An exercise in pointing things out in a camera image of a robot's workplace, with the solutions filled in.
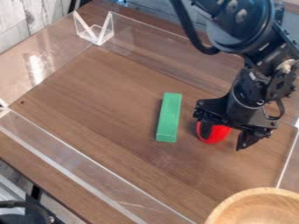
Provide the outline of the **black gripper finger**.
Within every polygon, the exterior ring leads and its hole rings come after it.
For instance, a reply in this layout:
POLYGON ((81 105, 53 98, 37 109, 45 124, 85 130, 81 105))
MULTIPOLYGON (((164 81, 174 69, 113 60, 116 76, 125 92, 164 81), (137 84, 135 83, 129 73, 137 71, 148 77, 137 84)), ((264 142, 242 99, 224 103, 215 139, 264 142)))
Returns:
POLYGON ((212 126, 214 126, 214 123, 211 121, 207 121, 207 120, 200 121, 200 137, 204 140, 210 139, 212 126))
POLYGON ((258 130, 242 130, 238 135, 236 151, 244 150, 263 138, 271 137, 271 132, 258 130))

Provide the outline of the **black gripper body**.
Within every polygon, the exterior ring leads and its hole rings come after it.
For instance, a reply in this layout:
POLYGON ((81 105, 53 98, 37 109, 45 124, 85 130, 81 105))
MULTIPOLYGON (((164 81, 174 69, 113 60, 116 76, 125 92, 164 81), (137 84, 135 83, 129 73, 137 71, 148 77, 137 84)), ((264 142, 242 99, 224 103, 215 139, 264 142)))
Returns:
POLYGON ((227 95, 218 99, 198 100, 192 116, 200 122, 211 121, 236 130, 272 131, 279 127, 278 118, 267 114, 264 107, 250 108, 227 95))

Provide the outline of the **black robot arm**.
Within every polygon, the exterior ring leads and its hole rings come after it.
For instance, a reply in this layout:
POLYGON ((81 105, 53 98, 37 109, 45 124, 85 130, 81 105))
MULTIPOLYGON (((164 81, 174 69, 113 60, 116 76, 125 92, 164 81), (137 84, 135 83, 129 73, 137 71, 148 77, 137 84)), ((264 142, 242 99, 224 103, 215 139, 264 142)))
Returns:
POLYGON ((183 0, 170 0, 192 45, 207 54, 236 54, 244 59, 230 91, 218 99, 196 102, 198 136, 207 140, 219 127, 239 131, 236 149, 244 150, 278 129, 279 116, 266 111, 274 102, 286 112, 282 100, 296 90, 299 44, 282 23, 284 4, 274 0, 190 0, 207 19, 211 46, 195 31, 183 0))

